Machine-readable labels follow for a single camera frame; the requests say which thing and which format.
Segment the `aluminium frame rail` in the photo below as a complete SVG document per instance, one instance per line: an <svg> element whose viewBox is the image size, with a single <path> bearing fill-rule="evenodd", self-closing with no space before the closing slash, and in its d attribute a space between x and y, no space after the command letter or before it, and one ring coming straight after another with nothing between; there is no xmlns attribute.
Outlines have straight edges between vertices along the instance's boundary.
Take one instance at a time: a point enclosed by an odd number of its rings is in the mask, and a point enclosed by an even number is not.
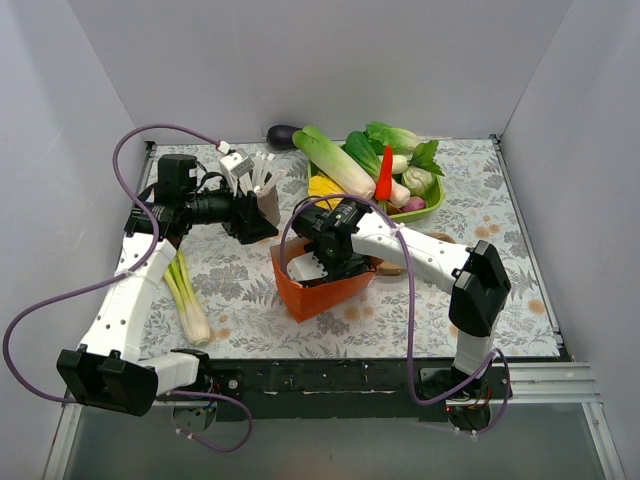
<svg viewBox="0 0 640 480"><path fill-rule="evenodd" d="M211 358L208 357L207 361L200 365L203 374L204 365L209 360ZM494 363L504 367L511 393L509 398L514 402L582 403L592 401L598 395L589 367L583 363L515 362L507 365L499 361ZM406 365L407 373L412 375L414 364L409 366L406 362ZM154 401L174 400L174 395L178 394L182 387L159 395Z"/></svg>

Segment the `pale green round cabbage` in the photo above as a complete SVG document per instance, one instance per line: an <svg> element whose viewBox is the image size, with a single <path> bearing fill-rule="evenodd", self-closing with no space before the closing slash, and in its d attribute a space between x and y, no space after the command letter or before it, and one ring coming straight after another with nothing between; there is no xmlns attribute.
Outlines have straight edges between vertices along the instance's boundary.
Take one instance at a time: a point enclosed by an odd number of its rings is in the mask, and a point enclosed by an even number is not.
<svg viewBox="0 0 640 480"><path fill-rule="evenodd" d="M419 167L410 166L403 174L401 183L412 196L425 197L435 182L435 176Z"/></svg>

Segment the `bok choy dark green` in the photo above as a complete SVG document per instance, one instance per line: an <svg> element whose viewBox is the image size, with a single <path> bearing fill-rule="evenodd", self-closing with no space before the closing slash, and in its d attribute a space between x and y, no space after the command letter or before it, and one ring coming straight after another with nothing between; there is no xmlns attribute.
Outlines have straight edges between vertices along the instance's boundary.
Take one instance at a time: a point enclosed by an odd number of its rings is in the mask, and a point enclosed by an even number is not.
<svg viewBox="0 0 640 480"><path fill-rule="evenodd" d="M361 131L351 132L342 149L374 180L379 178L382 161Z"/></svg>

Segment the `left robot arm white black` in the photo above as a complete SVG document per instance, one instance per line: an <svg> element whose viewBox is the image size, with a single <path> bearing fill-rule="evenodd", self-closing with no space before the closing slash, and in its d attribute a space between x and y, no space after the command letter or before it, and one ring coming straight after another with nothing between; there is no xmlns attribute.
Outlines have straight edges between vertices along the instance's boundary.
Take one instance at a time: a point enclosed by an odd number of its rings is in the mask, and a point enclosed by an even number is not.
<svg viewBox="0 0 640 480"><path fill-rule="evenodd" d="M221 159L219 171L202 178L197 166L192 155L159 159L156 182L138 196L125 224L117 281L79 346L59 354L57 371L82 405L142 416L157 396L178 387L193 400L212 390L213 377L200 366L208 359L203 353L178 349L142 359L144 323L155 292L193 226L220 224L243 245L278 230L250 187L250 155L233 150Z"/></svg>

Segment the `green celery stalk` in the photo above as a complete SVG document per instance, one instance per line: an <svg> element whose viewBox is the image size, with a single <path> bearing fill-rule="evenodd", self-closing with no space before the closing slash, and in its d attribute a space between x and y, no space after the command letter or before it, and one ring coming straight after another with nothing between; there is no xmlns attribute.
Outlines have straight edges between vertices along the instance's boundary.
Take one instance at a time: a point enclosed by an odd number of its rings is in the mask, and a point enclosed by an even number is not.
<svg viewBox="0 0 640 480"><path fill-rule="evenodd" d="M181 249L169 263L163 274L176 303L186 339L194 346L204 346L210 341L211 329L203 308L190 281L185 256Z"/></svg>

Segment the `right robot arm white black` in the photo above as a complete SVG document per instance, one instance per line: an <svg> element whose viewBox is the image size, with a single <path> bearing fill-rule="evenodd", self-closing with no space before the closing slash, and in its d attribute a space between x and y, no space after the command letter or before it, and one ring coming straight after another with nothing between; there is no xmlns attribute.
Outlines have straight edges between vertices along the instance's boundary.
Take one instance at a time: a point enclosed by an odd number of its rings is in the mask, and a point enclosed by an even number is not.
<svg viewBox="0 0 640 480"><path fill-rule="evenodd" d="M376 260L407 269L449 294L448 317L458 330L451 367L453 391L475 397L489 384L495 323L511 290L496 247L447 243L394 222L364 199L346 195L331 210L309 200L288 228L307 240L303 255L287 263L290 279L308 286L335 283L372 269Z"/></svg>

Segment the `white radish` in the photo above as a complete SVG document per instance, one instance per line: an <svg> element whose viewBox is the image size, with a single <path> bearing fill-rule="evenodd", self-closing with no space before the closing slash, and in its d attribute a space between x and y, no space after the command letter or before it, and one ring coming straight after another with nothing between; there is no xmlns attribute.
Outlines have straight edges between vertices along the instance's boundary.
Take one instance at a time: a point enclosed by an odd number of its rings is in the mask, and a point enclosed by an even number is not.
<svg viewBox="0 0 640 480"><path fill-rule="evenodd" d="M390 178L392 180L389 202L396 207L403 207L410 199L410 191L401 184L402 174L409 167L409 158L405 155L394 154Z"/></svg>

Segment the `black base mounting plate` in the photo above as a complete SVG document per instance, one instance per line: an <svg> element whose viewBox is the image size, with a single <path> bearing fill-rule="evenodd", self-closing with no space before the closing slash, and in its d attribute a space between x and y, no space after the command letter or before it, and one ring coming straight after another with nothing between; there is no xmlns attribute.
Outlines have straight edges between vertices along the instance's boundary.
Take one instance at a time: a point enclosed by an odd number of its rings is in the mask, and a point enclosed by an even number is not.
<svg viewBox="0 0 640 480"><path fill-rule="evenodd" d="M196 385L180 388L177 402L192 402L221 422L256 420L412 418L460 421L467 429L489 422L490 409L511 395L505 369L494 363L479 380L445 400L461 382L448 360L417 359L413 374L403 359L211 359Z"/></svg>

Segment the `dark purple eggplant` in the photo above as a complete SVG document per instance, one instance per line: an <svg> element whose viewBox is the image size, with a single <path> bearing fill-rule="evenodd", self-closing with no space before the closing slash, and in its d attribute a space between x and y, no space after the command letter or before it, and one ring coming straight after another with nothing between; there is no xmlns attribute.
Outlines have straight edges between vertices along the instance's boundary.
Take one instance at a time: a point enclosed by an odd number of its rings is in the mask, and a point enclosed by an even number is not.
<svg viewBox="0 0 640 480"><path fill-rule="evenodd" d="M290 125L274 125L267 131L267 144L276 151L294 150L296 149L296 145L293 142L293 135L299 130L299 127Z"/></svg>

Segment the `orange paper bag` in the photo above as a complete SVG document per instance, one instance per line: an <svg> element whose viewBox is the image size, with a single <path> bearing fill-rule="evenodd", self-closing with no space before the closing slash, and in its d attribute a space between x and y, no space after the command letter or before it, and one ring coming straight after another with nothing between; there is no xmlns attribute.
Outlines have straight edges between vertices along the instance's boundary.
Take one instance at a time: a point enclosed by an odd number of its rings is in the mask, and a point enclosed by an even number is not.
<svg viewBox="0 0 640 480"><path fill-rule="evenodd" d="M358 276L332 283L303 287L289 280L280 262L280 244L270 247L271 261L278 293L298 323L314 317L360 293L373 279L380 260L371 258L372 267Z"/></svg>

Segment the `yellow cabbage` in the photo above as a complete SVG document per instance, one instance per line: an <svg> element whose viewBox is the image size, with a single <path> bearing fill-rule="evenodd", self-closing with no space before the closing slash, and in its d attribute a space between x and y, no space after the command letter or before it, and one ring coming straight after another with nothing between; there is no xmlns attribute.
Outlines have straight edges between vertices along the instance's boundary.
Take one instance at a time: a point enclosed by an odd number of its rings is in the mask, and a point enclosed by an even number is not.
<svg viewBox="0 0 640 480"><path fill-rule="evenodd" d="M323 173L318 173L309 179L308 196L312 199L325 197L334 194L342 194L344 190L331 178ZM335 208L341 201L341 198L332 198L327 201L317 202L316 206L331 210Z"/></svg>

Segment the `grey straw holder cup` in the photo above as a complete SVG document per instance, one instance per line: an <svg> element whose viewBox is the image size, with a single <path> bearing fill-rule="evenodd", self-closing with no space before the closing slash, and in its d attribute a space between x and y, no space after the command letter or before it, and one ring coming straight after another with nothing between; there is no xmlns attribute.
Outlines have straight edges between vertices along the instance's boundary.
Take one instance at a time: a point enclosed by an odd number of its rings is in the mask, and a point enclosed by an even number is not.
<svg viewBox="0 0 640 480"><path fill-rule="evenodd" d="M277 188L273 187L268 193L258 197L258 207L265 218L275 227L280 223L281 214Z"/></svg>

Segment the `leafy green herb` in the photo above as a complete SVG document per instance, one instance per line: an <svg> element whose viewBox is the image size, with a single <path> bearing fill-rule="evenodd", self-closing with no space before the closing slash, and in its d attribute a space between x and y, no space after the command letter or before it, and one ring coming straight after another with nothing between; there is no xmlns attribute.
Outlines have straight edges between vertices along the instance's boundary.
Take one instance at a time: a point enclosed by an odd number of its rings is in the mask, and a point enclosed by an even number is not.
<svg viewBox="0 0 640 480"><path fill-rule="evenodd" d="M439 141L436 139L419 143L413 151L409 165L425 170L436 176L443 176L444 173L435 160L438 146Z"/></svg>

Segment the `orange carrot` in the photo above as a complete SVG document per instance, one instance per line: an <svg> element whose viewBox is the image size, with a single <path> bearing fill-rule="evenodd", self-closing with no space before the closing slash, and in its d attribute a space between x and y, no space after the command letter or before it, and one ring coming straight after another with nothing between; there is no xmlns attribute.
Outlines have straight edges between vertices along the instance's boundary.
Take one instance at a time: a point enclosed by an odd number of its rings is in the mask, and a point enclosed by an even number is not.
<svg viewBox="0 0 640 480"><path fill-rule="evenodd" d="M384 150L383 159L380 166L378 180L376 182L376 190L374 198L378 202L387 202L392 194L393 181L393 150L387 145Z"/></svg>

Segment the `green plastic basket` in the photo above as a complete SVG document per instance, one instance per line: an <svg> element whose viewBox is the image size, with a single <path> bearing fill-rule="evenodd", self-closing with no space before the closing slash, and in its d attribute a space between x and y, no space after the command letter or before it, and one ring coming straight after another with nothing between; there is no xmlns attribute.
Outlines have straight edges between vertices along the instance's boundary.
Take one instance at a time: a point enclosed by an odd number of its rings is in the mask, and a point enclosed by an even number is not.
<svg viewBox="0 0 640 480"><path fill-rule="evenodd" d="M309 179L318 173L323 173L323 172L319 170L312 162L309 162L309 165L308 165ZM414 211L410 213L403 213L401 211L402 207L396 207L391 203L387 203L386 204L387 213L390 214L392 218L400 219L407 222L417 221L417 220L426 218L428 214L436 210L444 200L444 190L441 182L442 176L436 176L436 175L434 176L435 176L434 184L431 186L426 196L421 197L425 200L427 204L426 209Z"/></svg>

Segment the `purple onion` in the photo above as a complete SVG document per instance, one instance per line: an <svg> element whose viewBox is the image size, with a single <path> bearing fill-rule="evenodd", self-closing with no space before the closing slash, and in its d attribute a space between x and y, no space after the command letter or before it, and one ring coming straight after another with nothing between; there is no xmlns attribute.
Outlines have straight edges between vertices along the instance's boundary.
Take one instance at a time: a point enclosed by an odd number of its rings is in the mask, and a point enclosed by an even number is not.
<svg viewBox="0 0 640 480"><path fill-rule="evenodd" d="M418 196L412 196L406 205L401 208L403 213L410 213L414 211L424 210L427 208L425 200Z"/></svg>

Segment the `napa cabbage long green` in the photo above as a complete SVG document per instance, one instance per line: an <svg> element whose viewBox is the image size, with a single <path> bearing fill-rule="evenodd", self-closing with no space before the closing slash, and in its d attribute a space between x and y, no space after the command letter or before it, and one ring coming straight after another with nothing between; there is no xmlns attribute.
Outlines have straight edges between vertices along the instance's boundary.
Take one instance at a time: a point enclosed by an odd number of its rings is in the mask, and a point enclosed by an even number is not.
<svg viewBox="0 0 640 480"><path fill-rule="evenodd" d="M341 189L371 199L375 183L371 176L336 143L315 126L305 126L292 135L293 144Z"/></svg>

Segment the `floral tablecloth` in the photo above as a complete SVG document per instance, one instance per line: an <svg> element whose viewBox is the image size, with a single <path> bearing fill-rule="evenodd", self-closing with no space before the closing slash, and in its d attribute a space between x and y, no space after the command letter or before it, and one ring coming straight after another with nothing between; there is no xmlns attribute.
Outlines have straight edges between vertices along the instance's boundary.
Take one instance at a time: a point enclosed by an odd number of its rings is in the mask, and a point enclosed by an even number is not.
<svg viewBox="0 0 640 480"><path fill-rule="evenodd" d="M510 357L560 354L551 318L500 161L490 140L441 140L436 155L444 200L412 223L422 233L445 233L458 244L480 240L499 251L511 291L498 319L495 343ZM182 244L197 298L208 318L214 358L450 357L457 329L449 298L425 280L407 295L403 275L375 275L357 295L298 323L275 284L273 239L243 246L217 225L197 226Z"/></svg>

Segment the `cardboard cup carrier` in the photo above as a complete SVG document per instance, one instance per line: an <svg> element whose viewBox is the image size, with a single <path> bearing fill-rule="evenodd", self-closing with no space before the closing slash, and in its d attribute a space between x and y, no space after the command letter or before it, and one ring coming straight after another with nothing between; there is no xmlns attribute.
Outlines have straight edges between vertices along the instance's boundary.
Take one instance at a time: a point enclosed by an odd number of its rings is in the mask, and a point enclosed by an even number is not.
<svg viewBox="0 0 640 480"><path fill-rule="evenodd" d="M436 239L440 243L456 244L456 240L448 234L430 232L427 236ZM435 280L436 274L429 268L424 267L415 255L412 255L413 271L416 276L424 280ZM380 275L398 276L407 272L405 266L397 265L392 262L382 260L377 264L377 271Z"/></svg>

